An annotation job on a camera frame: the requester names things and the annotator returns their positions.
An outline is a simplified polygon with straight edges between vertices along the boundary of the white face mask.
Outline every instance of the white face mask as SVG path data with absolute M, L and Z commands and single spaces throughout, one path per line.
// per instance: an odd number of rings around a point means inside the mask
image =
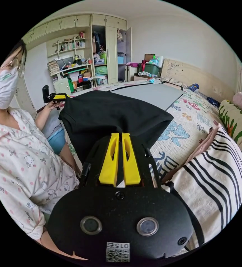
M 0 109 L 7 109 L 14 97 L 18 83 L 18 72 L 14 75 L 10 71 L 3 70 L 0 73 Z

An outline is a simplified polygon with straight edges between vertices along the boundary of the upper cabinet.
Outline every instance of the upper cabinet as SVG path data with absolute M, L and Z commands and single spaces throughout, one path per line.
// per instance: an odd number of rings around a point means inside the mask
M 79 15 L 62 18 L 61 29 L 89 26 L 90 15 Z
M 117 18 L 100 14 L 93 14 L 92 25 L 109 26 L 117 28 Z
M 79 15 L 76 17 L 76 27 L 89 26 L 90 25 L 90 15 Z
M 76 26 L 76 16 L 62 18 L 61 29 L 72 28 Z
M 31 41 L 44 35 L 46 33 L 46 28 L 47 28 L 47 23 L 35 28 L 31 36 Z
M 117 18 L 106 16 L 105 26 L 117 28 Z
M 117 28 L 120 30 L 127 30 L 127 21 L 124 19 L 117 19 Z
M 29 31 L 29 32 L 22 38 L 25 44 L 28 44 L 29 42 L 31 42 L 32 34 L 33 34 L 33 30 Z
M 58 31 L 61 28 L 62 19 L 55 19 L 53 21 L 48 22 L 46 33 L 51 33 L 53 31 Z
M 92 15 L 92 25 L 105 26 L 105 22 L 106 22 L 105 15 L 99 15 L 99 14 Z

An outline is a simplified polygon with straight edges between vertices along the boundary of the pajamas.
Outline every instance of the pajamas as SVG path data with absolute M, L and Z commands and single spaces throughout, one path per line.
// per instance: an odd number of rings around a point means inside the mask
M 20 130 L 0 124 L 0 200 L 18 226 L 40 239 L 57 201 L 79 184 L 74 170 L 54 154 L 30 114 L 9 108 Z

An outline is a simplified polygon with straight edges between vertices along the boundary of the black and white striped fabric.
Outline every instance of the black and white striped fabric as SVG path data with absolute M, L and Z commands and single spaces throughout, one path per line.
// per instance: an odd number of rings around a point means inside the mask
M 207 151 L 185 164 L 162 188 L 187 207 L 194 233 L 186 250 L 210 241 L 242 203 L 242 153 L 220 127 Z

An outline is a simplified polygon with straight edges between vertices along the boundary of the headboard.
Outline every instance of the headboard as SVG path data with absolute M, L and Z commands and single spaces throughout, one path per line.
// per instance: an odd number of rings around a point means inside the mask
M 161 78 L 174 78 L 187 85 L 197 83 L 200 86 L 200 92 L 219 102 L 224 99 L 232 101 L 235 94 L 231 87 L 215 76 L 204 72 L 197 67 L 176 60 L 164 60 Z

